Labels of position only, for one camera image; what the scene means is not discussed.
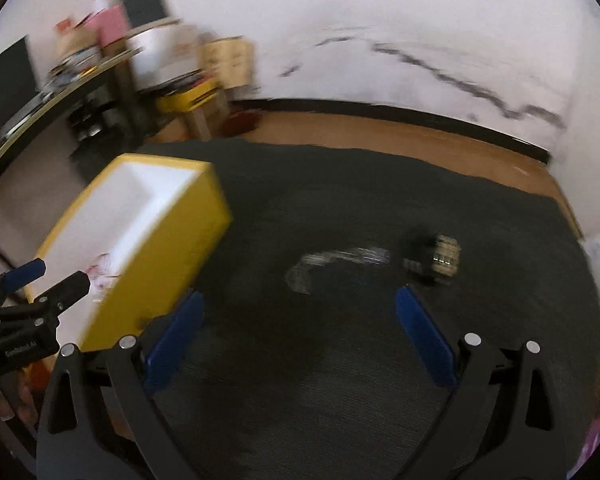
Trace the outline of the yellow white cardboard box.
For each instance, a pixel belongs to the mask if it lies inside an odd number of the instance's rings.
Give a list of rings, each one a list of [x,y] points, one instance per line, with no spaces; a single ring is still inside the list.
[[[90,291],[59,315],[58,344],[107,349],[174,310],[232,216],[210,162],[117,157],[84,188],[38,248],[46,272],[29,298],[76,271]]]

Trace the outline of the gold black wrist watch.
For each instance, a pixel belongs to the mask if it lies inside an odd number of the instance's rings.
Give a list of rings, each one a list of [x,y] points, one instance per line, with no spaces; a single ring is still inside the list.
[[[456,238],[429,231],[408,231],[402,240],[404,270],[426,286],[449,284],[460,268],[460,243]]]

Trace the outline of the dark wooden desk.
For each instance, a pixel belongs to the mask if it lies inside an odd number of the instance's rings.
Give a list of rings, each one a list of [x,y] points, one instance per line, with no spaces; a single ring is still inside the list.
[[[12,162],[40,133],[88,94],[110,82],[114,84],[114,70],[139,53],[140,48],[136,48],[125,50],[112,58],[105,58],[94,70],[69,84],[24,120],[18,128],[12,130],[0,143],[0,179]]]

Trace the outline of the black patterned table cloth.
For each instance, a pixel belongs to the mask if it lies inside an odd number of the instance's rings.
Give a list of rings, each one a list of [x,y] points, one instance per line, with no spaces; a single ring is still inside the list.
[[[541,346],[566,456],[596,409],[600,304],[557,203],[421,160],[244,140],[153,145],[211,162],[233,221],[198,275],[204,327],[156,395],[189,459],[212,479],[389,479],[446,393],[396,316],[396,266],[336,261],[293,290],[307,255],[393,255],[417,230],[460,243],[460,270],[422,298],[506,348]]]

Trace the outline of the yellow black storage box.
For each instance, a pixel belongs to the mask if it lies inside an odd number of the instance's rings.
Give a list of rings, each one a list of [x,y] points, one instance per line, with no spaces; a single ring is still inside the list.
[[[188,113],[216,98],[221,90],[215,78],[204,77],[160,96],[156,99],[156,107],[161,114]]]

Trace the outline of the white paper shopping bag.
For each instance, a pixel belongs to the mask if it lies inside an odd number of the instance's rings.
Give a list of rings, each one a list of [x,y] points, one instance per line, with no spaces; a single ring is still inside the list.
[[[195,25],[167,24],[126,38],[135,88],[151,90],[202,70]]]

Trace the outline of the red cloth on floor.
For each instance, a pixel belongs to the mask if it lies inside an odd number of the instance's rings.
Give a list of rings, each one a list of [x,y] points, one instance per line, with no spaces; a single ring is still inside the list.
[[[262,114],[258,110],[238,110],[230,114],[222,125],[222,136],[232,138],[258,128]]]

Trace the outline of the pink box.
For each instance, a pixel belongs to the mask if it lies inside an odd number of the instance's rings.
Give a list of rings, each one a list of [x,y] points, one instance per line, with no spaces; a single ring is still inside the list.
[[[130,30],[123,6],[117,4],[88,16],[82,26],[91,29],[97,37],[99,47],[106,48],[124,39]]]

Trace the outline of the brown paper shopping bag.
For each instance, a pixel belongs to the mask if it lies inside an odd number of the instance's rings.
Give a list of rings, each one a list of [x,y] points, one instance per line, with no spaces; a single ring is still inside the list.
[[[253,44],[244,37],[207,42],[202,47],[204,69],[224,89],[248,87],[253,83]]]

